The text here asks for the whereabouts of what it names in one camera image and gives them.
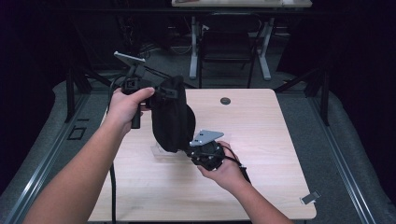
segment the white table leg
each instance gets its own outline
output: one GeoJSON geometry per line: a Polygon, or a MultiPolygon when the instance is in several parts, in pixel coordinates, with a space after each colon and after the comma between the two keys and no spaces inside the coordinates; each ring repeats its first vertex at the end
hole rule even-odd
{"type": "Polygon", "coordinates": [[[272,29],[274,27],[274,18],[271,18],[268,22],[265,23],[264,26],[264,40],[262,41],[262,50],[258,52],[259,54],[259,60],[260,60],[260,66],[262,67],[262,75],[264,77],[264,80],[271,80],[271,74],[270,70],[268,68],[268,63],[265,59],[265,52],[268,49],[268,43],[271,38],[271,33],[272,29]]]}
{"type": "Polygon", "coordinates": [[[197,54],[197,36],[196,36],[196,23],[195,17],[191,18],[191,63],[190,63],[190,79],[197,78],[197,64],[198,64],[198,54],[197,54]]]}

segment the black chair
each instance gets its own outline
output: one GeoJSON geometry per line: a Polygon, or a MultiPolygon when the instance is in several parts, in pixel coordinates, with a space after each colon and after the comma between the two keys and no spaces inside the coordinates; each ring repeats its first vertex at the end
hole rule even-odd
{"type": "Polygon", "coordinates": [[[200,20],[198,51],[199,88],[202,88],[204,63],[250,63],[247,87],[250,88],[257,45],[264,28],[261,17],[251,13],[213,13],[200,20]]]}

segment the white desk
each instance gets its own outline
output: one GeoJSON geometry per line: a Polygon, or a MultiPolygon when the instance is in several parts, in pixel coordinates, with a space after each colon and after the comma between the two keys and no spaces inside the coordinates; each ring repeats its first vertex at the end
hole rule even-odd
{"type": "MultiPolygon", "coordinates": [[[[172,0],[173,7],[311,7],[312,2],[310,0],[198,0],[185,3],[177,3],[176,0],[172,0]]],[[[262,68],[262,76],[265,80],[271,80],[271,73],[268,69],[268,63],[265,59],[265,52],[268,48],[268,43],[271,37],[272,29],[274,26],[274,19],[269,20],[265,23],[264,30],[262,32],[264,40],[262,42],[262,50],[258,52],[260,66],[262,68]]],[[[198,55],[196,47],[196,34],[197,27],[195,18],[192,17],[191,21],[191,65],[190,65],[190,78],[196,78],[198,55]]]]}
{"type": "MultiPolygon", "coordinates": [[[[187,101],[201,129],[224,132],[247,167],[253,186],[287,217],[311,219],[312,203],[288,128],[272,90],[187,90],[187,101]],[[231,99],[222,105],[220,98],[231,99]]],[[[114,160],[119,221],[246,220],[239,202],[214,181],[201,175],[184,152],[154,156],[156,141],[150,112],[141,129],[124,138],[114,160]]],[[[110,177],[90,221],[111,219],[110,177]]]]}

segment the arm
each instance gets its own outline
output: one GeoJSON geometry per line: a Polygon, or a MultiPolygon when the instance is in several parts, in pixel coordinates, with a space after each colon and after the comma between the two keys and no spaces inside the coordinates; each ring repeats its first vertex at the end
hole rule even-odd
{"type": "MultiPolygon", "coordinates": [[[[227,148],[226,156],[233,157],[227,148]]],[[[246,179],[242,176],[238,165],[230,160],[224,160],[216,171],[207,171],[198,166],[203,176],[213,179],[222,188],[228,190],[244,207],[252,223],[291,223],[291,221],[269,203],[246,179]]]]}
{"type": "Polygon", "coordinates": [[[137,105],[150,97],[146,88],[132,95],[114,91],[110,109],[101,127],[59,174],[38,195],[24,223],[85,223],[99,197],[106,175],[137,105]]]}

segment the person's left hand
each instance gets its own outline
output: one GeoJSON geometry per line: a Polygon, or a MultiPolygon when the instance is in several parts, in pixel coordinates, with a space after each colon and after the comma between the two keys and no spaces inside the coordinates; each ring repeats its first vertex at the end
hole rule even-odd
{"type": "Polygon", "coordinates": [[[120,126],[122,133],[127,134],[131,130],[131,120],[136,113],[137,106],[152,94],[154,94],[154,89],[151,87],[141,89],[131,95],[122,93],[121,88],[116,89],[113,92],[105,122],[120,126]]]}

